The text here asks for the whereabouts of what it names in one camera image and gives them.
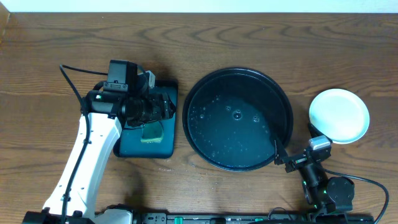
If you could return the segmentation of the green yellow sponge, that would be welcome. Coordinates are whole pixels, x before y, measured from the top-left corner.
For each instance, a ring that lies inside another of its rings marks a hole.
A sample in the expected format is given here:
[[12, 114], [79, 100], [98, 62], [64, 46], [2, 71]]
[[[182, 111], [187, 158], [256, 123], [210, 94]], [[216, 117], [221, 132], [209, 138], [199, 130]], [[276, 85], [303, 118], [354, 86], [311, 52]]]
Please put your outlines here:
[[146, 123], [142, 129], [141, 142], [159, 143], [164, 138], [164, 129], [160, 121]]

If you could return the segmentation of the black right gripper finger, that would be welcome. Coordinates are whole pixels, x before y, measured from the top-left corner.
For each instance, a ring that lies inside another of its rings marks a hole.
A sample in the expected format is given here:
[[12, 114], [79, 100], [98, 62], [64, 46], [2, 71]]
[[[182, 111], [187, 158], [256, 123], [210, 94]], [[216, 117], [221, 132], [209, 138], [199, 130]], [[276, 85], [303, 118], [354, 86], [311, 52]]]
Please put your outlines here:
[[314, 127], [312, 123], [308, 123], [308, 130], [312, 138], [317, 138], [324, 135], [321, 131]]
[[285, 164], [289, 156], [285, 150], [284, 145], [281, 143], [281, 141], [278, 138], [274, 140], [274, 145], [275, 145], [274, 164], [278, 166]]

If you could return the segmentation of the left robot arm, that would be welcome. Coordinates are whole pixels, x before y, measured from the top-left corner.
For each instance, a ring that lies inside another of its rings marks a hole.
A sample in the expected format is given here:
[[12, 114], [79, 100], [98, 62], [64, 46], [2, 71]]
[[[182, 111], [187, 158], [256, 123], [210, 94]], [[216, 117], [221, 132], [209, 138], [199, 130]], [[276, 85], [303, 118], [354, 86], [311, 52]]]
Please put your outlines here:
[[95, 213], [98, 189], [110, 154], [123, 158], [167, 159], [174, 152], [175, 118], [133, 128], [119, 118], [89, 113], [80, 118], [78, 136], [57, 187], [41, 212], [27, 212], [23, 222], [139, 223], [127, 205]]

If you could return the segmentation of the light blue plate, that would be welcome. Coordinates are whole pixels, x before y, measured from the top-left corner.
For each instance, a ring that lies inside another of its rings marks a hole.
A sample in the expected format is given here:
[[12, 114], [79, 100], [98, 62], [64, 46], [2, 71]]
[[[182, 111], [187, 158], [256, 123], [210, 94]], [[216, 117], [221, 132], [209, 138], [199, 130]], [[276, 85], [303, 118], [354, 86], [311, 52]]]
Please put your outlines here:
[[350, 144], [368, 131], [370, 115], [354, 93], [334, 88], [319, 93], [311, 102], [310, 123], [335, 144]]

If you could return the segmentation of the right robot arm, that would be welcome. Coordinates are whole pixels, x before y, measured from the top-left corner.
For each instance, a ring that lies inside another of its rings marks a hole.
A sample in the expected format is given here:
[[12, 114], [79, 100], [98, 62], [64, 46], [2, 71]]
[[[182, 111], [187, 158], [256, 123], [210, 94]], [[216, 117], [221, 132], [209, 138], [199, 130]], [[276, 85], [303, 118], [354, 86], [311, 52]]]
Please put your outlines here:
[[301, 154], [289, 156], [284, 147], [275, 146], [276, 165], [285, 165], [287, 173], [299, 171], [305, 198], [313, 208], [308, 219], [329, 215], [346, 215], [353, 209], [354, 183], [347, 177], [328, 177], [321, 162], [331, 156], [332, 140], [312, 123], [308, 124], [311, 139]]

